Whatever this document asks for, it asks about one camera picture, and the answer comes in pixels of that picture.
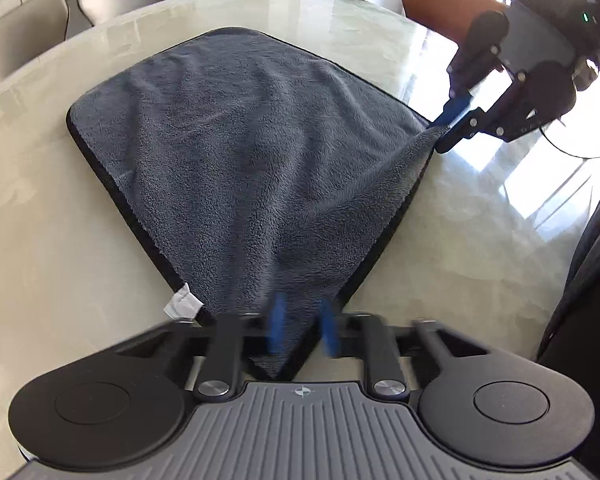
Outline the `grey and blue towel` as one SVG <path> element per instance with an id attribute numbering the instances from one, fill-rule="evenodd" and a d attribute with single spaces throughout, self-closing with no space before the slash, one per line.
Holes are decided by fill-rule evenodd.
<path id="1" fill-rule="evenodd" d="M 294 377 L 323 299 L 344 306 L 391 240 L 441 130 L 350 70 L 225 27 L 146 58 L 68 109 L 76 146 L 174 289 L 223 313 L 286 304 L 261 379 Z"/>

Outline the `brown leather chair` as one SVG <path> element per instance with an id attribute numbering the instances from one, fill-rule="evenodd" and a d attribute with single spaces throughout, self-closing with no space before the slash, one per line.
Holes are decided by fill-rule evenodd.
<path id="1" fill-rule="evenodd" d="M 402 0 L 406 17 L 460 46 L 474 19 L 486 11 L 503 12 L 496 0 Z"/>

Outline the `beige dining chair left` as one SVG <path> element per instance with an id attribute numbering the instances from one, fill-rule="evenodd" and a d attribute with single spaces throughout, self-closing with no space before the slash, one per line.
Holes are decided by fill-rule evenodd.
<path id="1" fill-rule="evenodd" d="M 28 0 L 0 18 L 0 82 L 66 39 L 66 0 Z"/>

